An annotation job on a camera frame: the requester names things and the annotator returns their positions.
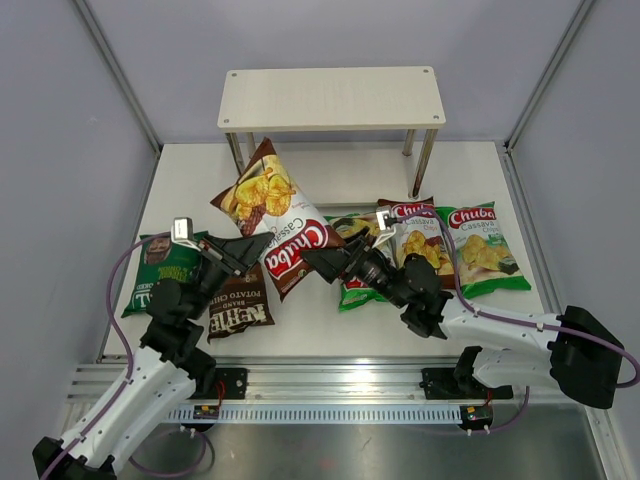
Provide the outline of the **brown Chuba cassava chips bag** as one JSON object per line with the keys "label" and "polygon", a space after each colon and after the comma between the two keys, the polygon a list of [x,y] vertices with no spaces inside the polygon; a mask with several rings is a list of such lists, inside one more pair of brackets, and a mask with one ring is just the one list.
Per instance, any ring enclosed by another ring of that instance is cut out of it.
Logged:
{"label": "brown Chuba cassava chips bag", "polygon": [[297,185],[268,138],[257,147],[238,180],[211,204],[225,213],[244,237],[265,232],[274,235],[260,262],[280,298],[313,271],[301,256],[303,250],[345,245]]}

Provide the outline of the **brown Chuba bag text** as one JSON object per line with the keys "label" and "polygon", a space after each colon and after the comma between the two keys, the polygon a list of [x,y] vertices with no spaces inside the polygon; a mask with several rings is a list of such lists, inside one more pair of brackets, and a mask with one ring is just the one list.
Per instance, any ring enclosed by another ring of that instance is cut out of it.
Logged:
{"label": "brown Chuba bag text", "polygon": [[400,202],[379,199],[378,207],[388,209],[395,217],[405,218],[394,225],[390,234],[374,216],[376,237],[382,236],[377,248],[387,256],[391,264],[401,268],[411,254],[424,257],[434,268],[445,289],[453,289],[454,269],[451,257],[444,245],[444,235],[436,218],[432,197],[424,200]]}

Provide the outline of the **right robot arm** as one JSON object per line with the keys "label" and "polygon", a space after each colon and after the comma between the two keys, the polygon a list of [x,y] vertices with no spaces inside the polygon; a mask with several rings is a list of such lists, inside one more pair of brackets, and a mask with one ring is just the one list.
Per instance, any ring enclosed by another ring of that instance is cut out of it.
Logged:
{"label": "right robot arm", "polygon": [[445,290],[425,257],[412,254],[396,268],[362,239],[301,256],[328,283],[357,279],[380,293],[416,335],[464,344],[453,374],[463,395],[538,386],[589,407],[613,405],[624,347],[582,307],[526,315],[474,304]]}

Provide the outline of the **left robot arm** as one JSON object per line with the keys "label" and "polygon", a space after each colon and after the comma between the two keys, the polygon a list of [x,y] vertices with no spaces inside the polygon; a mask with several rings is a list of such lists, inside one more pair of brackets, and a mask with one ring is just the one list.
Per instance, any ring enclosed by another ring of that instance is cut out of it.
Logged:
{"label": "left robot arm", "polygon": [[200,272],[188,282],[164,278],[151,290],[151,321],[137,349],[127,347],[126,369],[95,405],[60,438],[42,438],[32,455],[41,479],[115,479],[149,434],[190,397],[216,387],[216,362],[197,344],[196,324],[231,278],[259,261],[271,232],[235,239],[196,239],[187,218],[159,235],[195,251]]}

